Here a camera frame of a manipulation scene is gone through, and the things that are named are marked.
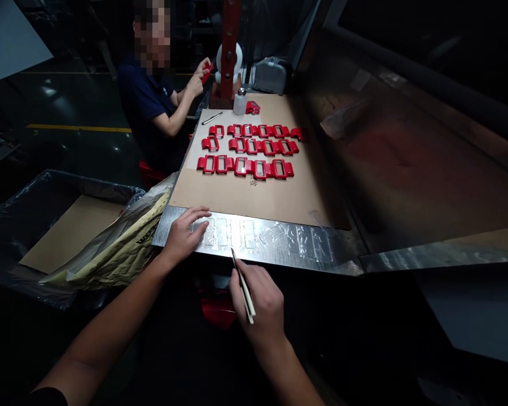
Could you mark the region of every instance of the yellow floor line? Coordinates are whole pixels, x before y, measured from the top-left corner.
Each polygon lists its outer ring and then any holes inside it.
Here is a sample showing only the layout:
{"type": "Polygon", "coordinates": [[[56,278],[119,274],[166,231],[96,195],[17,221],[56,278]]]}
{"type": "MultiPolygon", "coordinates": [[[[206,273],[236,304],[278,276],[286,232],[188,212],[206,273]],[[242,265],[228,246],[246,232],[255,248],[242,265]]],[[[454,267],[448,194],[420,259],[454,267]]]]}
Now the yellow floor line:
{"type": "Polygon", "coordinates": [[[102,131],[105,133],[131,133],[131,129],[115,127],[62,126],[53,124],[29,124],[27,128],[45,130],[102,131]]]}

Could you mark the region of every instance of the metal panel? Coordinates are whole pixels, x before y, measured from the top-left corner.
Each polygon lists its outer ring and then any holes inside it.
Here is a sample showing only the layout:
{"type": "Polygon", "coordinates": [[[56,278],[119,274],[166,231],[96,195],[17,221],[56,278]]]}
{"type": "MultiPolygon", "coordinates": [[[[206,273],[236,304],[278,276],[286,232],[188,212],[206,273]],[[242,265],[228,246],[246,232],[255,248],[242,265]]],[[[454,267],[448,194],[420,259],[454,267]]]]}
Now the metal panel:
{"type": "MultiPolygon", "coordinates": [[[[172,222],[185,211],[174,206],[164,209],[153,245],[165,245],[172,222]]],[[[248,261],[351,276],[363,273],[356,259],[363,246],[351,231],[224,213],[199,219],[192,230],[205,220],[209,227],[196,252],[230,257],[233,247],[238,258],[248,261]]]]}
{"type": "MultiPolygon", "coordinates": [[[[424,110],[436,99],[416,103],[420,91],[406,79],[357,55],[341,39],[322,33],[304,100],[314,122],[358,99],[369,100],[370,109],[344,138],[320,136],[347,185],[368,249],[403,249],[508,228],[508,170],[469,142],[482,139],[475,136],[481,126],[469,119],[464,139],[452,130],[460,124],[450,127],[440,121],[443,114],[435,118],[424,110]],[[356,86],[358,76],[367,78],[364,86],[356,86]],[[403,88],[416,93],[403,94],[403,88]]],[[[438,103],[443,112],[447,106],[438,103]]],[[[494,143],[497,138],[483,134],[494,143]]],[[[497,143],[498,158],[508,157],[507,147],[497,143]]]]}

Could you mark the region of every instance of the trash bin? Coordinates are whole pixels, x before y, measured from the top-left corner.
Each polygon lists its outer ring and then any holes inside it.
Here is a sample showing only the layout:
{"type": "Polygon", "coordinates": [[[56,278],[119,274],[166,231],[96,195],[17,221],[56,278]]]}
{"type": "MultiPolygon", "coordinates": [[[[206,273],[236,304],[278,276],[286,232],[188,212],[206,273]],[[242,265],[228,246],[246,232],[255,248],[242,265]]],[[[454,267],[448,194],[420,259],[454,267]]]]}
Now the trash bin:
{"type": "Polygon", "coordinates": [[[46,170],[0,205],[0,285],[28,295],[49,306],[66,310],[73,304],[95,309],[109,291],[79,292],[42,285],[42,272],[19,264],[28,251],[81,196],[124,205],[125,209],[145,191],[116,183],[46,170]]]}

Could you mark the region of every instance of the small red part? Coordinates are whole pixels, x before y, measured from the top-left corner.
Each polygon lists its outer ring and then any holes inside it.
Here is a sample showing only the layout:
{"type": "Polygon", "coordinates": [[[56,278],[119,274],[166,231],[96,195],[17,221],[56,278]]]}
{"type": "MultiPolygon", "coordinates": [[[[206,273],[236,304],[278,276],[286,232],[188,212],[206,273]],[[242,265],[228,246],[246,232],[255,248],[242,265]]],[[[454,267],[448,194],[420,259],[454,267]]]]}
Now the small red part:
{"type": "Polygon", "coordinates": [[[285,127],[280,124],[276,124],[273,126],[273,135],[275,136],[275,138],[284,138],[284,137],[290,136],[290,131],[289,131],[288,127],[285,127]]]}
{"type": "Polygon", "coordinates": [[[261,142],[261,150],[266,156],[275,156],[281,152],[281,145],[272,140],[263,140],[261,142]]]}
{"type": "Polygon", "coordinates": [[[260,141],[256,141],[252,138],[247,138],[244,140],[247,145],[247,154],[255,155],[258,152],[262,151],[262,146],[260,141]]]}
{"type": "Polygon", "coordinates": [[[243,124],[243,136],[257,136],[258,135],[258,127],[253,126],[252,124],[243,124]]]}
{"type": "Polygon", "coordinates": [[[302,128],[294,128],[290,133],[290,137],[297,138],[301,142],[308,142],[309,136],[306,134],[306,130],[302,128]]]}
{"type": "Polygon", "coordinates": [[[214,135],[210,135],[207,138],[202,139],[202,149],[208,149],[211,152],[218,151],[220,149],[218,138],[214,135]]]}
{"type": "Polygon", "coordinates": [[[248,173],[252,173],[252,161],[243,157],[235,158],[234,172],[235,176],[246,176],[248,173]]]}
{"type": "Polygon", "coordinates": [[[228,158],[227,155],[218,155],[214,159],[216,160],[217,174],[226,174],[228,171],[234,170],[233,158],[228,158]]]}
{"type": "Polygon", "coordinates": [[[257,115],[260,114],[261,107],[255,101],[249,101],[247,103],[247,114],[257,115]]]}
{"type": "Polygon", "coordinates": [[[227,134],[231,136],[243,136],[243,126],[241,124],[233,124],[227,127],[227,134]]]}
{"type": "Polygon", "coordinates": [[[203,170],[203,173],[214,173],[216,170],[216,157],[214,155],[205,155],[198,159],[198,170],[203,170]],[[207,163],[212,161],[212,167],[207,167],[207,163]]]}
{"type": "Polygon", "coordinates": [[[281,139],[278,142],[280,153],[283,155],[293,155],[299,152],[299,148],[294,141],[288,141],[287,139],[281,139]]]}
{"type": "Polygon", "coordinates": [[[228,146],[231,149],[234,149],[235,152],[246,152],[247,151],[247,141],[243,137],[234,137],[230,139],[228,142],[228,146]]]}
{"type": "Polygon", "coordinates": [[[258,125],[258,136],[260,138],[268,138],[271,135],[269,131],[270,128],[272,129],[271,126],[265,124],[258,125]]]}
{"type": "Polygon", "coordinates": [[[209,76],[211,76],[211,72],[213,71],[213,68],[214,68],[213,64],[210,64],[209,62],[205,62],[205,66],[203,67],[203,69],[209,69],[209,72],[207,72],[205,74],[205,76],[203,77],[202,84],[205,85],[205,82],[207,82],[207,79],[209,78],[209,76]]]}
{"type": "Polygon", "coordinates": [[[270,170],[270,176],[272,178],[276,179],[286,179],[291,178],[294,175],[294,169],[292,167],[291,162],[285,162],[284,160],[273,160],[271,163],[271,170],[270,170]],[[277,165],[282,164],[282,170],[283,173],[279,174],[279,171],[277,170],[277,165]]]}
{"type": "Polygon", "coordinates": [[[224,138],[224,126],[216,125],[209,129],[209,135],[214,135],[218,138],[224,138]]]}

